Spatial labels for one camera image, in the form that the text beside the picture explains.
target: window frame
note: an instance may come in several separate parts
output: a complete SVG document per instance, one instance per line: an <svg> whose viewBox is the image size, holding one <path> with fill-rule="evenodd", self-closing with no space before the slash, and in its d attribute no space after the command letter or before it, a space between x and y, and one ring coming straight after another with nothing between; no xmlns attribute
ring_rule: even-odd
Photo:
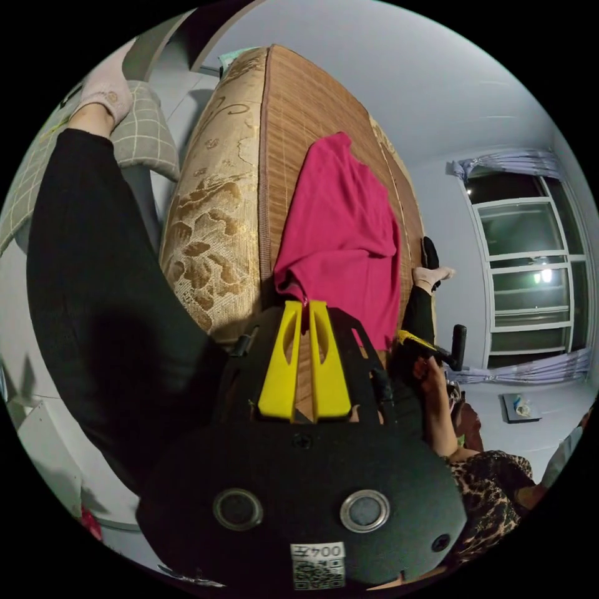
<svg viewBox="0 0 599 599"><path fill-rule="evenodd" d="M569 335L568 335L568 344L565 346L565 350L570 352L572 349L573 343L573 330L574 330L574 312L575 312L575 303L574 303L574 281L572 277L572 266L571 262L585 262L588 284L587 284L587 301L588 301L588 323L587 323L587 347L590 346L591 340L594 338L595 332L595 312L596 312L596 292L597 287L595 284L595 273L593 272L593 262L592 262L592 254L590 252L590 244L588 242L588 232L583 224L583 218L580 214L580 210L578 208L577 202L575 200L575 196L572 192L572 188L569 186L567 180L561 181L562 188L565 192L567 200L570 202L570 208L572 209L573 217L578 229L578 234L580 235L580 241L582 244L584 254L569 254L568 250L568 242L565 236L565 231L563 228L562 221L560 219L559 213L557 211L557 206L555 205L555 200L552 197L552 194L549 190L549 187L545 181L544 177L536 177L539 181L542 190L545 194L545 197L535 197L535 198L511 198L508 200L496 200L493 202L482 202L473 204L470 200L470 195L466 190L466 186L464 181L461 178L457 178L458 184L462 191L462 195L464 200L466 201L469 207L470 218L472 220L472 224L475 230L475 236L477 239L477 245L479 247L480 256L482 259L482 268L484 272L483 283L485 288L485 321L486 321L486 330L485 330L485 343L484 343L484 354L483 354L483 368L487 368L489 364L489 357L492 355L516 355L514 352L492 352L491 349L491 339L493 333L508 333L513 331L525 331L525 330L540 330L540 329L555 329L555 328L563 328L568 327ZM553 216L558 226L558 231L560 234L560 238L562 241L562 250L551 250L551 251L539 251L539 252L520 252L520 253L512 253L512 254L503 254L492 256L489 253L489 248L487 246L487 240L484 234L484 228L482 225L482 219L479 215L479 210L481 208L490 208L496 206L506 206L510 204L522 204L522 203L548 203L551 206ZM493 275L501 274L501 273L513 273L513 272L522 272L527 270L539 270L538 265L530 265L530 266L512 266L506 268L493 268L492 263L500 260L512 260L518 258L533 258L533 257L541 257L541 256L564 256L563 263L555 263L544 265L544 269L554 269L554 268L565 268L567 270L568 276L568 294L570 298L570 314L569 319L565 323L551 323L551 324L538 324L538 325L523 325L517 327L497 327L495 325L495 293L494 293L494 283L493 283ZM561 350L561 348L547 348L543 350L534 350L534 351L520 351L518 355L523 354L542 354L542 353L553 353L555 351Z"/></svg>

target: yellow bracket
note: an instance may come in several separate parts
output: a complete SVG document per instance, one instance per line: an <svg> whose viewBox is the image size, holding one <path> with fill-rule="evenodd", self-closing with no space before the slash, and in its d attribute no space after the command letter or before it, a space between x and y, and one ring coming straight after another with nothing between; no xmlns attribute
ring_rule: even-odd
<svg viewBox="0 0 599 599"><path fill-rule="evenodd" d="M312 301L309 309L314 422L346 417L351 412L351 401L326 303Z"/></svg>
<svg viewBox="0 0 599 599"><path fill-rule="evenodd" d="M258 410L267 418L293 422L300 361L301 312L301 302L285 302L283 318L258 400ZM290 351L291 357L288 361L287 355Z"/></svg>
<svg viewBox="0 0 599 599"><path fill-rule="evenodd" d="M418 343L419 345L422 345L423 347L430 349L433 352L438 352L438 349L434 345L431 345L427 341L424 341L420 337L417 337L416 335L412 335L412 333L408 333L407 331L398 332L397 340L402 345L404 344L405 341L414 341L415 343Z"/></svg>

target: white sock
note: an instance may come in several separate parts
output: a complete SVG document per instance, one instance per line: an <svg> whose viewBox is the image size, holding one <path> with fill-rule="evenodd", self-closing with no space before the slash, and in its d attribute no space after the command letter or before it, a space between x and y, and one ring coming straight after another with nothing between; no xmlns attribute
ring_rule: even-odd
<svg viewBox="0 0 599 599"><path fill-rule="evenodd" d="M123 75L123 60L134 43L135 39L119 48L88 75L73 114L88 104L102 104L112 115L115 127L129 114L133 96Z"/></svg>
<svg viewBox="0 0 599 599"><path fill-rule="evenodd" d="M418 281L425 281L431 287L439 281L445 281L451 279L455 275L455 270L448 266L440 266L435 270L429 270L418 266L412 270L412 280L417 283Z"/></svg>

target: qr code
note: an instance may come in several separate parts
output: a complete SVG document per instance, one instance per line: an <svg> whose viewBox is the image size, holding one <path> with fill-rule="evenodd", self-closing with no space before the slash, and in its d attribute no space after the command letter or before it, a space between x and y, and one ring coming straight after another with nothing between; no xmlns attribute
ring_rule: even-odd
<svg viewBox="0 0 599 599"><path fill-rule="evenodd" d="M296 591L344 587L344 560L294 561L293 584Z"/></svg>

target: window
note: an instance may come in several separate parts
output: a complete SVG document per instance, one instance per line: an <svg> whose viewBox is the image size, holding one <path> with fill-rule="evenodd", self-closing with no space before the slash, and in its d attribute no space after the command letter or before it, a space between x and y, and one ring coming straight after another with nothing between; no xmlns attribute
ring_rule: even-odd
<svg viewBox="0 0 599 599"><path fill-rule="evenodd" d="M488 368L587 346L587 258L557 180L475 169L466 192L484 240L492 322Z"/></svg>

